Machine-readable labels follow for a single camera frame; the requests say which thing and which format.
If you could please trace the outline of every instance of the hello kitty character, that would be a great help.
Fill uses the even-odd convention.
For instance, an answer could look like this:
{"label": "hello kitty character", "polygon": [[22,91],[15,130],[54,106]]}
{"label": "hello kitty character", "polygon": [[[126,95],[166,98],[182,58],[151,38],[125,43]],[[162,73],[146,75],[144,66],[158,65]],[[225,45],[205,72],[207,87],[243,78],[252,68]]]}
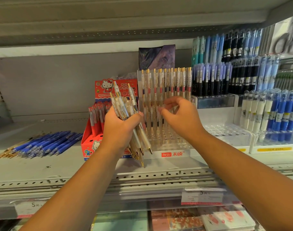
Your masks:
{"label": "hello kitty character", "polygon": [[104,92],[107,92],[107,93],[112,92],[112,87],[113,87],[112,79],[103,80],[101,87],[105,89]]}

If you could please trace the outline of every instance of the white shelf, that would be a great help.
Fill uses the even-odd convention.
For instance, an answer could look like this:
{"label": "white shelf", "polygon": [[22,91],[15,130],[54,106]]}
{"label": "white shelf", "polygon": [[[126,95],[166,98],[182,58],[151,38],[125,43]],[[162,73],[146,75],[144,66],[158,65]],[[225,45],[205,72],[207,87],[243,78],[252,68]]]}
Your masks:
{"label": "white shelf", "polygon": [[293,0],[0,0],[0,46],[190,38],[290,16]]}
{"label": "white shelf", "polygon": [[[86,120],[14,123],[0,128],[0,153],[7,147],[41,131],[83,132]],[[293,152],[251,155],[293,179]],[[0,159],[0,209],[27,198],[51,197],[84,163],[77,143],[59,156],[33,159]],[[134,159],[120,159],[103,199],[101,211],[143,209],[146,201],[169,198],[175,205],[185,187],[216,186],[221,180],[202,157],[145,160],[145,168]]]}

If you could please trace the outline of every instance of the forearm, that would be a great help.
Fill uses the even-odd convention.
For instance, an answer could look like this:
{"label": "forearm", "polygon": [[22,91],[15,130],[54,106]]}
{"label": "forearm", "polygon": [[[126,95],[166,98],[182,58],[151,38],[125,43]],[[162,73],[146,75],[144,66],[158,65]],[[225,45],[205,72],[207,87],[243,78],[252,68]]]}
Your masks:
{"label": "forearm", "polygon": [[293,230],[293,180],[207,132],[190,143],[265,228]]}
{"label": "forearm", "polygon": [[101,148],[22,227],[22,231],[87,230],[111,181],[118,158]]}

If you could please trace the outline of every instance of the yellow label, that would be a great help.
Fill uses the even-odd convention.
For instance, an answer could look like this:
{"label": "yellow label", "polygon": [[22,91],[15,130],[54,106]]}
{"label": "yellow label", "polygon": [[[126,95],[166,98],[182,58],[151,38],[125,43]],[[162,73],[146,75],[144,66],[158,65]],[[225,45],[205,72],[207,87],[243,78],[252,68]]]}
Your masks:
{"label": "yellow label", "polygon": [[270,148],[258,148],[257,151],[291,151],[292,147],[270,147]]}

